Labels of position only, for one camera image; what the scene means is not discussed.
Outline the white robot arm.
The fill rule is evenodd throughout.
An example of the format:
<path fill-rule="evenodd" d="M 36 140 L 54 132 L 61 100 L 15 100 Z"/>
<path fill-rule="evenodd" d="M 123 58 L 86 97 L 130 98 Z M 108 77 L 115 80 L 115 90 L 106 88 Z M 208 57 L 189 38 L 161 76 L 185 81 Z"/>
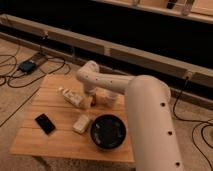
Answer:
<path fill-rule="evenodd" d="M 149 75 L 103 74 L 94 61 L 82 66 L 76 78 L 87 94 L 100 87 L 124 95 L 136 171 L 184 171 L 166 83 Z"/>

